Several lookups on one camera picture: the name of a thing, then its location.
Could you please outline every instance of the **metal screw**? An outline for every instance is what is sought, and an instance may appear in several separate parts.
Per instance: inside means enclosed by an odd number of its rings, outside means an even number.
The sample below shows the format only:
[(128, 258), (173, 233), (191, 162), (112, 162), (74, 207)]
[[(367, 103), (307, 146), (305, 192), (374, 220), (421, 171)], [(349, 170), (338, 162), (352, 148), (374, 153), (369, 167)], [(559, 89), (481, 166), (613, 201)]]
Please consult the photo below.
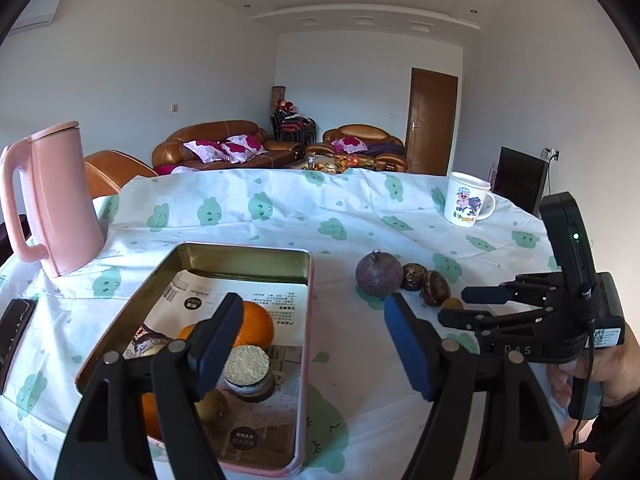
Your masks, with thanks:
[(167, 348), (169, 349), (169, 352), (177, 354), (187, 348), (187, 343), (185, 343), (182, 339), (174, 339), (169, 343)]
[(102, 360), (105, 362), (105, 364), (108, 365), (112, 365), (115, 362), (118, 361), (118, 359), (120, 358), (120, 354), (118, 354), (115, 350), (111, 350), (110, 352), (107, 352), (105, 355), (102, 356)]
[(515, 365), (520, 365), (524, 362), (524, 357), (517, 350), (511, 350), (511, 352), (507, 354), (507, 359)]
[(453, 339), (443, 339), (442, 343), (440, 343), (442, 345), (442, 349), (445, 352), (457, 352), (458, 350), (460, 350), (460, 345), (458, 344), (457, 341), (453, 341)]

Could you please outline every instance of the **tablecloth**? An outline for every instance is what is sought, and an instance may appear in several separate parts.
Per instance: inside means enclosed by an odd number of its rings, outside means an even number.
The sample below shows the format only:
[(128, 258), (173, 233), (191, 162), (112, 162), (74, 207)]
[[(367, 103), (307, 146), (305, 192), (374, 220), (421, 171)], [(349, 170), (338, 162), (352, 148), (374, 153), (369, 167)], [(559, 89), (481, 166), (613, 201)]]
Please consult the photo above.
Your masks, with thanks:
[[(382, 300), (356, 286), (361, 257), (380, 249), (403, 264), (436, 269), (457, 298), (467, 285), (558, 270), (542, 222), (508, 200), (497, 197), (495, 213), (473, 228), (447, 222), (446, 183), (446, 177), (366, 170), (335, 176), (225, 170), (132, 180), (119, 195), (96, 201), (108, 237), (94, 261), (59, 278), (15, 256), (0, 268), (0, 310), (11, 298), (38, 300), (0, 397), (2, 428), (34, 474), (51, 479), (79, 402), (74, 377), (82, 361), (177, 243), (304, 248), (312, 251), (316, 272), (301, 478), (399, 479), (430, 405), (411, 390), (385, 327)], [(438, 309), (425, 307), (417, 292), (403, 294), (419, 317), (438, 326)], [(477, 349), (469, 333), (438, 331)], [(548, 395), (543, 367), (534, 371)], [(561, 422), (564, 412), (551, 404)], [(479, 404), (469, 440), (481, 419)], [(159, 478), (171, 478), (166, 454), (152, 447), (152, 455)], [(473, 458), (466, 452), (460, 478)]]

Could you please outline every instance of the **pitcher lid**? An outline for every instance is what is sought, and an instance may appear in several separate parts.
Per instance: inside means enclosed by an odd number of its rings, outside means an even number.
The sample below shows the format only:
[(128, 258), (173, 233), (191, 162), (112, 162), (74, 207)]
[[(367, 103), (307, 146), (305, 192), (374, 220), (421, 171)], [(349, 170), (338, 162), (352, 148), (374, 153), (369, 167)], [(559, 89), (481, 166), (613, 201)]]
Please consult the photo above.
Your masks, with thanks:
[(32, 136), (29, 136), (29, 139), (38, 140), (38, 139), (41, 139), (42, 137), (46, 137), (51, 134), (62, 132), (63, 130), (68, 130), (70, 128), (77, 128), (78, 126), (79, 126), (78, 121), (71, 121), (68, 123), (56, 124), (55, 126), (50, 126), (49, 128), (46, 128), (44, 130), (37, 132), (36, 134), (33, 134)]

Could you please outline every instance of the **pink pitcher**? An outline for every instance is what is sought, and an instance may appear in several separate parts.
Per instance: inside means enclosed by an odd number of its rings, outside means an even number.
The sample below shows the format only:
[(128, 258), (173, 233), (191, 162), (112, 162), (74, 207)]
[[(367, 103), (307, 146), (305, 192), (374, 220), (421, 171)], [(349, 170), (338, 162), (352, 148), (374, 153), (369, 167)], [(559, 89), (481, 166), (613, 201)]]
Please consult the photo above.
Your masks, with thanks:
[[(15, 203), (14, 172), (36, 242), (28, 246)], [(93, 260), (104, 246), (84, 173), (78, 122), (58, 124), (7, 146), (0, 156), (0, 203), (11, 247), (24, 262), (42, 260), (61, 276)]]

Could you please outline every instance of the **brown leather sofa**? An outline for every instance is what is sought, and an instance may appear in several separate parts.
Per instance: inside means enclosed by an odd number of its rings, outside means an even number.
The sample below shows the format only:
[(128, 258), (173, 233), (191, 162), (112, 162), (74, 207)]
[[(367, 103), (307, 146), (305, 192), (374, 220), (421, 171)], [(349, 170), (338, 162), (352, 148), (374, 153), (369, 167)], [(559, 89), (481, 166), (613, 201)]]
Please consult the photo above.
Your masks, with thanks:
[[(327, 130), (322, 136), (323, 142), (312, 144), (305, 151), (305, 156), (310, 155), (335, 155), (336, 151), (331, 142), (343, 137), (358, 137), (367, 146), (376, 142), (392, 142), (403, 146), (402, 140), (389, 135), (385, 130), (368, 124), (345, 124), (333, 130)], [(397, 171), (406, 173), (406, 156), (395, 153), (382, 153), (374, 158), (377, 171)]]
[[(225, 140), (228, 137), (251, 134), (258, 139), (267, 153), (256, 155), (251, 160), (238, 164), (217, 161), (205, 164), (183, 143), (190, 140)], [(159, 166), (189, 166), (198, 170), (226, 170), (228, 168), (282, 168), (302, 157), (302, 145), (297, 142), (269, 140), (267, 133), (251, 121), (218, 121), (215, 123), (194, 124), (181, 128), (159, 144), (151, 156), (154, 168)]]
[(135, 176), (158, 176), (141, 160), (116, 150), (103, 150), (84, 158), (91, 198), (115, 195)]

